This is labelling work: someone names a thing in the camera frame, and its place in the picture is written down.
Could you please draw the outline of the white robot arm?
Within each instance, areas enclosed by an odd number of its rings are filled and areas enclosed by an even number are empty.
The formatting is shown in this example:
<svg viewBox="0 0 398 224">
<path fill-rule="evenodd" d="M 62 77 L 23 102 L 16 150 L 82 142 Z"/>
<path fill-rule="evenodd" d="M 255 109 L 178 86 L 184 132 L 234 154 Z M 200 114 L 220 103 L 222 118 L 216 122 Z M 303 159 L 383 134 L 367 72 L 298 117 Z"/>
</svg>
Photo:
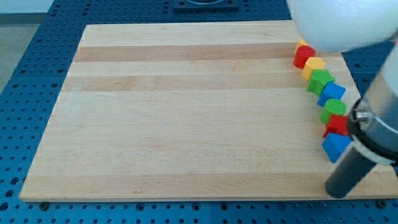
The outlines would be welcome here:
<svg viewBox="0 0 398 224">
<path fill-rule="evenodd" d="M 288 0 L 304 40 L 321 52 L 347 52 L 397 40 L 397 1 Z M 345 197 L 375 166 L 397 165 L 397 48 L 348 115 L 349 149 L 325 190 Z"/>
</svg>

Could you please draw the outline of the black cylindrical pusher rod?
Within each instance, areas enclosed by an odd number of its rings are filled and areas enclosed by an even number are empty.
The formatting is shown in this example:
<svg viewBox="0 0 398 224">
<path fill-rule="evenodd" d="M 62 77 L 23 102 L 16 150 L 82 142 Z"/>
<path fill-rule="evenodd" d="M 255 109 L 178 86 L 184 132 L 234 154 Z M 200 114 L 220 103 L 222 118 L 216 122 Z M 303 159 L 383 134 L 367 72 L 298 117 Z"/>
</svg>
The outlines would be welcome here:
<svg viewBox="0 0 398 224">
<path fill-rule="evenodd" d="M 375 153 L 358 142 L 352 142 L 326 180 L 326 192 L 333 198 L 347 196 L 376 165 Z"/>
</svg>

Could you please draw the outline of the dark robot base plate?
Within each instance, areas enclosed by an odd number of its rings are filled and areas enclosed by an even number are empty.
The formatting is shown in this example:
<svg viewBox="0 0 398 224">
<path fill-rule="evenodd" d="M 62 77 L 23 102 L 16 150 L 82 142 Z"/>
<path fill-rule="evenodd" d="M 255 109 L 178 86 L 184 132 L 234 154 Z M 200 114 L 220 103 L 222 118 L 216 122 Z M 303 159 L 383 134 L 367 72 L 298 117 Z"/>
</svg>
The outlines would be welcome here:
<svg viewBox="0 0 398 224">
<path fill-rule="evenodd" d="M 240 0 L 173 0 L 174 12 L 237 10 Z"/>
</svg>

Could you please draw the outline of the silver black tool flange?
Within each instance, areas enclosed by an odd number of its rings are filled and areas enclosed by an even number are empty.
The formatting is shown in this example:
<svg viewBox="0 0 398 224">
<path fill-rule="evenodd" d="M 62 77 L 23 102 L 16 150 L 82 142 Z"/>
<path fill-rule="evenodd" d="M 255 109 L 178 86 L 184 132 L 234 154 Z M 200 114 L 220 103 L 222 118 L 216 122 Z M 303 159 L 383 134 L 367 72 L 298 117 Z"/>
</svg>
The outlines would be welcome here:
<svg viewBox="0 0 398 224">
<path fill-rule="evenodd" d="M 353 105 L 347 128 L 352 147 L 385 166 L 397 164 L 397 85 L 382 70 Z"/>
</svg>

